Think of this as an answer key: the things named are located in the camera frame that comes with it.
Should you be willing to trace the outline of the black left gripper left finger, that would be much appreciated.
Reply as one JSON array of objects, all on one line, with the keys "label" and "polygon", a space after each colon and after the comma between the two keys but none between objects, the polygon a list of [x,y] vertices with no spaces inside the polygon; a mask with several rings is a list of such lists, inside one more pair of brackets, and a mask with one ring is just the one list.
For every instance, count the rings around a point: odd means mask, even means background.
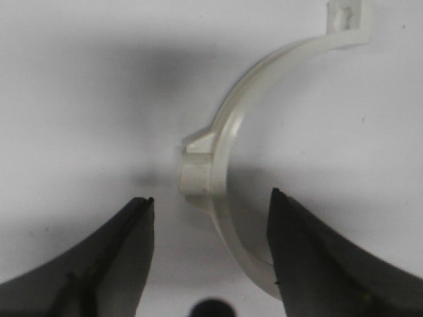
[{"label": "black left gripper left finger", "polygon": [[154,253],[154,200],[133,198],[92,235],[1,284],[2,316],[135,316]]}]

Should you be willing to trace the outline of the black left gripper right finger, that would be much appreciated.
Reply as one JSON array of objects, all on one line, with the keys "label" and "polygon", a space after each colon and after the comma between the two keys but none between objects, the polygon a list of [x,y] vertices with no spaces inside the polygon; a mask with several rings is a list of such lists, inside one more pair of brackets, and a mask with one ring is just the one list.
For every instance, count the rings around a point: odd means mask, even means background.
[{"label": "black left gripper right finger", "polygon": [[287,316],[421,316],[422,279],[370,254],[274,188],[267,241]]}]

